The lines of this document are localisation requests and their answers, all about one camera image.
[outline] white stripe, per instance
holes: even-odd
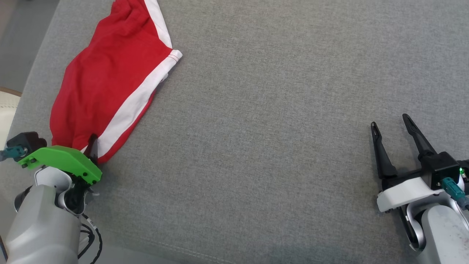
[[[119,137],[137,120],[156,86],[167,76],[167,73],[176,65],[177,60],[181,57],[182,53],[179,50],[172,50],[170,55],[158,64],[142,84],[119,107],[111,122],[109,122],[101,136],[98,137],[98,158],[106,154]]]
[[[173,48],[171,38],[169,37],[168,28],[166,27],[163,14],[159,8],[157,0],[144,0],[147,6],[148,13],[155,23],[156,31],[158,32],[159,39],[168,47]]]

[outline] robotic arm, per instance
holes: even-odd
[[[78,263],[80,233],[89,233],[94,238],[91,229],[81,230],[80,218],[89,220],[83,215],[87,194],[101,179],[102,173],[96,166],[96,138],[94,135],[90,138],[84,154],[72,148],[47,147],[35,132],[21,133],[7,142],[1,160],[13,158],[23,168],[40,167],[34,175],[35,185],[15,199],[18,213],[4,240],[7,264]],[[100,241],[95,262],[102,240],[98,229],[89,222]]]
[[[469,263],[469,208],[464,193],[469,160],[456,161],[447,152],[437,154],[409,115],[403,114],[407,131],[414,138],[422,168],[398,174],[382,144],[375,122],[371,135],[375,149],[381,212],[398,211],[410,246],[421,252],[422,264]]]

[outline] green bracket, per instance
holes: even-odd
[[[83,153],[74,148],[52,146],[40,148],[18,161],[23,168],[33,170],[41,165],[51,166],[61,171],[73,173],[88,184],[101,180],[101,170]]]

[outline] gray tablecloth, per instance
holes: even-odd
[[[62,0],[10,135],[50,140],[67,64],[111,0]],[[161,0],[183,59],[88,207],[105,242],[182,263],[414,263],[378,213],[370,123],[399,170],[418,166],[410,114],[469,158],[466,0]],[[0,165],[3,196],[31,185]]]

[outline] red fabric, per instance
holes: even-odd
[[[67,67],[51,112],[53,145],[83,149],[101,136],[122,103],[172,51],[158,38],[143,0],[117,0],[101,20],[88,47]],[[122,133],[103,163],[124,144],[145,113]]]

